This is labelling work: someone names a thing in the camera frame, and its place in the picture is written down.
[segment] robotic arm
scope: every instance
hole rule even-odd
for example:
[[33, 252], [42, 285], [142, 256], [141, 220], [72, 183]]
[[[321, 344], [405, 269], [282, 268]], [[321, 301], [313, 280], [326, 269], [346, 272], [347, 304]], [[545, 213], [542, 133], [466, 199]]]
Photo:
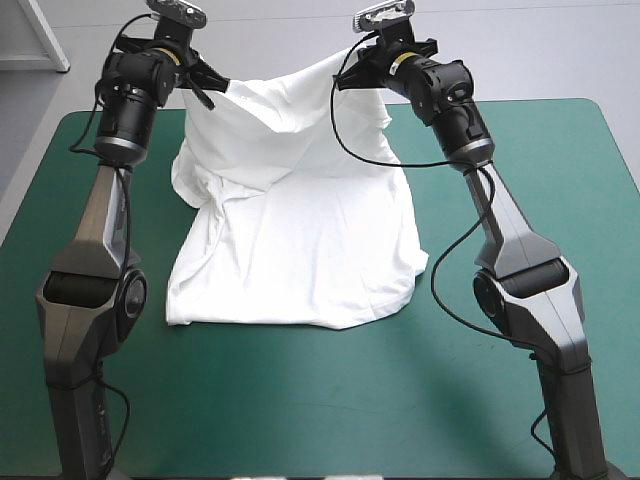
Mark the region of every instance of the robotic arm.
[[183, 0], [147, 0], [158, 21], [153, 39], [119, 35], [96, 85], [103, 113], [90, 153], [100, 166], [75, 238], [54, 258], [36, 294], [64, 480], [126, 477], [113, 468], [102, 359], [115, 353], [142, 313], [147, 282], [129, 245], [129, 184], [147, 154], [158, 107], [174, 88], [204, 90], [229, 80], [190, 47], [204, 12]]
[[356, 14], [355, 31], [376, 32], [377, 41], [336, 78], [337, 88], [389, 88], [410, 100], [464, 174], [485, 217], [473, 289], [498, 330], [534, 351], [556, 461], [552, 478], [625, 479], [605, 459], [578, 274], [553, 242], [533, 231], [494, 167], [495, 145], [473, 101], [470, 71], [459, 60], [431, 59], [437, 43], [415, 41], [414, 11], [412, 0], [392, 0]]

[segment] green table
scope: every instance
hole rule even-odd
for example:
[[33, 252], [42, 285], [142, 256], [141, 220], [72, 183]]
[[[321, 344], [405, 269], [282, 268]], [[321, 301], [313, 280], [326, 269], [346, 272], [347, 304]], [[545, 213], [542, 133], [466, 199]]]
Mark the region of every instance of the green table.
[[[481, 105], [496, 163], [532, 225], [582, 275], [601, 422], [610, 460], [640, 475], [640, 199], [598, 107], [586, 100]], [[440, 160], [408, 106], [390, 141], [405, 162]], [[0, 475], [59, 472], [33, 293], [72, 236], [95, 161], [70, 155], [86, 113], [65, 117], [0, 250]], [[169, 328], [164, 289], [195, 211], [172, 191], [184, 111], [158, 116], [134, 180], [134, 246], [147, 309], [107, 378], [132, 400], [118, 459], [134, 476], [550, 473], [529, 437], [542, 409], [527, 353], [467, 331], [431, 299], [428, 279], [399, 314], [345, 332], [194, 324]], [[425, 248], [437, 254], [476, 218], [450, 168], [408, 172]], [[444, 297], [475, 305], [477, 234], [441, 275]], [[110, 398], [113, 431], [122, 405]]]

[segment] gray floor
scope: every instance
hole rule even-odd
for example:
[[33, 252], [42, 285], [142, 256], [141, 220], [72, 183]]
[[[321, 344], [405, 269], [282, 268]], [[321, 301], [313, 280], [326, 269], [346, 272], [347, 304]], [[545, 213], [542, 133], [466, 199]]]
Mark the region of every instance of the gray floor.
[[[346, 48], [351, 14], [373, 0], [196, 0], [210, 22], [194, 47], [226, 76], [270, 78]], [[640, 1], [416, 0], [419, 38], [440, 59], [464, 58], [478, 100], [584, 97], [597, 102], [640, 184]], [[0, 74], [0, 241], [66, 113], [92, 104], [114, 34], [142, 1], [40, 2], [72, 68], [68, 74]], [[130, 33], [148, 35], [149, 22]], [[388, 95], [389, 101], [398, 98]], [[179, 108], [174, 94], [168, 107]]]

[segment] white cloth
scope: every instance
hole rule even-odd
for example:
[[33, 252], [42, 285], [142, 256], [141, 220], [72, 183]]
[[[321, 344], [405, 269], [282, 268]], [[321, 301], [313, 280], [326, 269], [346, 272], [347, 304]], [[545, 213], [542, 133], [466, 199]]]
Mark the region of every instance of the white cloth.
[[[169, 280], [167, 322], [349, 328], [391, 315], [425, 269], [399, 168], [350, 157], [330, 123], [346, 52], [293, 75], [232, 81], [206, 110], [185, 94], [175, 191], [199, 212]], [[345, 143], [398, 162], [377, 91], [337, 92]]]

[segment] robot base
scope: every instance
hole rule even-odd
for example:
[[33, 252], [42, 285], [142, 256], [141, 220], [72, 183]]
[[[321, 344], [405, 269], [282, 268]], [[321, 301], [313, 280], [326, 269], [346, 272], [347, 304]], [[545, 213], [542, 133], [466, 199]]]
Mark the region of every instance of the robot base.
[[[609, 466], [609, 471], [607, 472], [607, 476], [603, 477], [602, 480], [629, 480], [622, 471], [611, 463], [607, 463]], [[575, 477], [563, 475], [562, 473], [555, 471], [549, 477], [550, 480], [575, 480]]]

